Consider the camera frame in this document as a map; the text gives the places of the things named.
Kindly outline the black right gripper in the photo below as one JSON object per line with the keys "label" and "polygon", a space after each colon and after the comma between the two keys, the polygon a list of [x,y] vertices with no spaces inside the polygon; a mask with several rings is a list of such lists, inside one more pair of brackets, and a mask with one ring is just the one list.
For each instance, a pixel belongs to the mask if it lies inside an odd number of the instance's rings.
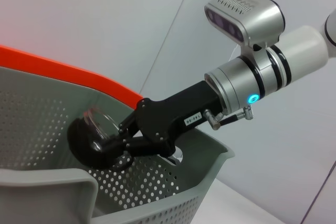
{"label": "black right gripper", "polygon": [[[200,81],[161,101],[145,98],[122,122],[107,119],[117,130],[104,141],[104,153],[119,157],[125,151],[132,157],[175,152],[175,141],[187,131],[206,121],[205,110],[222,111],[218,94],[205,81]],[[138,131],[143,137],[136,137]]]}

